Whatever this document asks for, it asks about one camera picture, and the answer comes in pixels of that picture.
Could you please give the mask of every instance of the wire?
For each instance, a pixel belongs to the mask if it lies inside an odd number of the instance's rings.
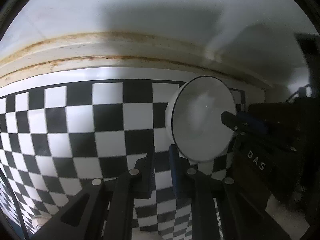
[[[25,225],[23,217],[22,217],[22,212],[21,212],[20,206],[19,206],[18,200],[16,198],[16,195],[14,194],[8,179],[6,178],[6,176],[4,175],[4,173],[2,172],[1,169],[0,169],[0,177],[1,177],[2,181],[4,182],[5,186],[8,188],[10,195],[12,197],[14,206],[15,206],[17,213],[18,213],[18,218],[19,218],[19,222],[20,222],[21,229],[23,232],[23,236],[24,236],[25,240],[30,240],[29,235],[28,235],[28,231],[26,229],[26,225]]]
[[[304,86],[304,88],[308,88],[308,87],[311,87],[311,85],[310,85],[310,84],[307,84],[307,85]],[[290,100],[291,98],[293,98],[295,95],[297,95],[298,93],[299,93],[299,90],[295,91],[291,96],[289,96],[289,97],[286,99],[285,102],[289,102],[289,100]]]

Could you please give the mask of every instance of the brown stain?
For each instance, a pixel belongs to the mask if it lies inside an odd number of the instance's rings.
[[[201,66],[198,66],[198,65],[186,64],[186,63],[183,63],[183,62],[180,62],[180,61],[174,61],[174,60],[159,59],[159,58],[150,58],[150,57],[138,57],[138,56],[87,56],[87,57],[70,57],[70,58],[64,58],[64,59],[59,59],[59,60],[52,60],[52,61],[42,62],[42,63],[40,63],[40,64],[35,64],[35,65],[30,65],[30,66],[27,66],[27,67],[24,67],[24,68],[15,70],[15,71],[13,71],[13,72],[10,72],[10,73],[2,76],[2,78],[4,78],[5,82],[9,82],[9,81],[10,81],[10,75],[11,75],[11,74],[18,74],[18,73],[20,73],[20,72],[25,72],[25,71],[32,72],[33,70],[39,69],[39,68],[41,68],[43,65],[46,65],[46,64],[50,64],[49,71],[50,71],[50,72],[54,72],[54,67],[60,65],[60,64],[63,63],[63,62],[66,62],[66,61],[74,61],[74,60],[82,60],[82,61],[83,61],[83,60],[89,60],[89,61],[92,61],[92,60],[95,60],[95,59],[120,59],[120,60],[136,59],[136,60],[140,60],[141,63],[150,62],[150,61],[151,61],[151,62],[163,62],[163,63],[180,65],[180,66],[184,66],[184,67],[196,68],[196,69],[204,70],[204,71],[211,71],[211,72],[216,73],[216,74],[220,74],[220,75],[223,75],[223,76],[227,76],[227,77],[233,78],[234,80],[237,80],[237,81],[240,81],[240,82],[248,83],[246,80],[241,79],[241,78],[239,78],[239,77],[235,77],[235,76],[232,76],[232,75],[229,75],[229,74],[225,74],[225,73],[220,72],[220,71],[217,71],[217,70],[212,70],[212,69],[204,68],[204,67],[201,67]]]
[[[60,36],[52,39],[47,39],[44,41],[39,41],[37,43],[31,44],[21,50],[18,50],[17,52],[14,52],[13,54],[3,58],[0,60],[0,65],[7,64],[11,61],[14,61],[20,57],[23,57],[25,54],[28,54],[33,51],[37,51],[44,45],[57,43],[59,41],[72,41],[77,40],[80,38],[100,38],[100,39],[108,39],[108,40],[117,40],[117,39],[123,39],[128,41],[133,41],[137,43],[146,43],[150,40],[155,39],[161,39],[161,40],[167,40],[170,42],[175,42],[177,44],[180,44],[181,46],[189,47],[189,48],[196,48],[197,46],[184,42],[184,41],[178,41],[174,39],[168,39],[160,36],[150,35],[150,34],[140,34],[140,33],[127,33],[127,32],[99,32],[99,33],[78,33],[78,34],[71,34],[71,35],[65,35]]]

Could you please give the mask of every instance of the checkered tablecloth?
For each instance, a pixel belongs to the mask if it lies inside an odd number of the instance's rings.
[[[94,178],[112,179],[156,147],[156,183],[149,200],[134,201],[133,228],[164,239],[191,239],[191,200],[175,199],[164,112],[184,82],[82,81],[35,87],[0,99],[0,168],[34,233],[34,215],[54,215]],[[232,90],[237,110],[242,90]],[[192,165],[222,179],[232,153]],[[3,182],[0,205],[19,223]]]

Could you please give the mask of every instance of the white lettering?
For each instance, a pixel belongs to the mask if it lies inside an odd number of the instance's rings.
[[[255,157],[253,162],[256,163],[256,165],[258,165],[258,157]]]
[[[252,152],[252,151],[249,151],[249,152],[248,152],[248,157],[251,159],[252,156],[253,156],[253,152]]]
[[[263,171],[265,166],[266,166],[266,164],[264,162],[261,162],[260,166],[259,166],[259,169]]]

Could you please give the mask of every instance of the round rivet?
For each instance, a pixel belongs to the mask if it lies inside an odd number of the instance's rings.
[[[190,168],[190,169],[187,169],[187,173],[188,173],[189,175],[194,175],[194,174],[197,173],[197,171],[196,171],[196,169],[194,169],[194,168]]]
[[[97,178],[97,179],[93,179],[93,180],[91,181],[92,185],[94,185],[94,186],[100,185],[101,182],[102,182],[102,180],[101,180],[101,179],[98,179],[98,178]]]
[[[138,169],[131,169],[129,170],[130,175],[138,175],[139,174],[139,170]]]
[[[228,184],[228,185],[232,185],[235,181],[233,180],[233,178],[230,177],[226,177],[224,178],[224,183]]]

